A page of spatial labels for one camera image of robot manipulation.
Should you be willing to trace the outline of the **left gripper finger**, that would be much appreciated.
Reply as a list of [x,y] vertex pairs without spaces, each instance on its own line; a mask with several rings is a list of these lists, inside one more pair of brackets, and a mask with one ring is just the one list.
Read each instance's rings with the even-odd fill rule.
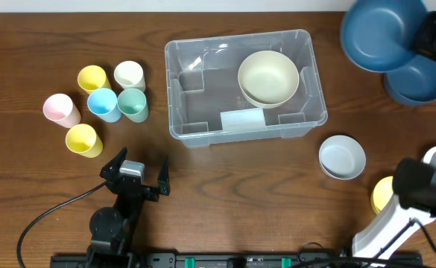
[[159,193],[165,196],[168,196],[171,193],[168,168],[169,156],[166,156],[157,178]]
[[120,167],[127,155],[127,148],[123,147],[120,152],[102,167],[100,177],[106,181],[116,181],[120,175]]

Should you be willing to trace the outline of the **dark blue bowl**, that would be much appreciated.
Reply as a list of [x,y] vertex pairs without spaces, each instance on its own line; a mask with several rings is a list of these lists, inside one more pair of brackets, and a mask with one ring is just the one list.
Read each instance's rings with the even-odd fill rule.
[[414,58],[411,45],[426,15],[421,0],[358,0],[341,24],[341,47],[366,71],[396,70]]
[[422,106],[436,101],[436,62],[416,55],[404,66],[386,73],[385,91],[404,106]]

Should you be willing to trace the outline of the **large cream bowl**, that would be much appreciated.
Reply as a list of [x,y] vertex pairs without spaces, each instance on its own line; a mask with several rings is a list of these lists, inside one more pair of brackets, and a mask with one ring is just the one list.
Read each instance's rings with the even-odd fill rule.
[[276,51],[258,51],[245,58],[237,78],[244,98],[263,109],[282,106],[294,96],[300,84],[296,65]]

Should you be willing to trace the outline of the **grey small bowl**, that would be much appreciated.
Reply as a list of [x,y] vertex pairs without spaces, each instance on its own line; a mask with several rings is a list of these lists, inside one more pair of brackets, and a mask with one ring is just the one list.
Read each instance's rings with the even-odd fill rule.
[[326,139],[319,148],[318,160],[327,176],[341,180],[355,179],[366,165],[363,147],[346,135],[333,135]]

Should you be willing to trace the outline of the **yellow small bowl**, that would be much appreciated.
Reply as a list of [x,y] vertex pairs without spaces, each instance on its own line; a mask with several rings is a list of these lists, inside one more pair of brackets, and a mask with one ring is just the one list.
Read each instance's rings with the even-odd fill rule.
[[383,210],[393,196],[392,182],[393,177],[387,176],[376,183],[370,195],[370,204],[376,214]]

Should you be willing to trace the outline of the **white small bowl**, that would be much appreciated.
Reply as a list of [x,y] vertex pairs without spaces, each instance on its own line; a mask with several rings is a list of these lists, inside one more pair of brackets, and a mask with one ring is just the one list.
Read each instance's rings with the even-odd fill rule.
[[429,164],[432,160],[433,155],[436,153],[436,146],[429,149],[422,158],[422,162]]

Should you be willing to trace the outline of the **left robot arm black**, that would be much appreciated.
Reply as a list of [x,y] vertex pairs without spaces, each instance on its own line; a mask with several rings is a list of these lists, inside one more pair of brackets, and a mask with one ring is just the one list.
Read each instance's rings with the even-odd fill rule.
[[144,203],[157,202],[171,192],[169,157],[165,157],[154,187],[143,182],[145,165],[126,160],[126,155],[124,147],[101,169],[100,177],[116,201],[111,207],[98,209],[89,221],[92,238],[86,268],[146,266],[146,257],[132,250],[133,236]]

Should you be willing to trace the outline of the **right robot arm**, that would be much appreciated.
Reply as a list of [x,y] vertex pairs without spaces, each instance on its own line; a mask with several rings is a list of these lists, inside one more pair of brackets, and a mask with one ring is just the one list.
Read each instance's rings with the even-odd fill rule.
[[[425,15],[410,49],[436,63],[436,12]],[[370,266],[390,263],[392,254],[436,219],[436,152],[428,164],[403,159],[394,172],[393,196],[376,219],[353,238],[352,258]]]

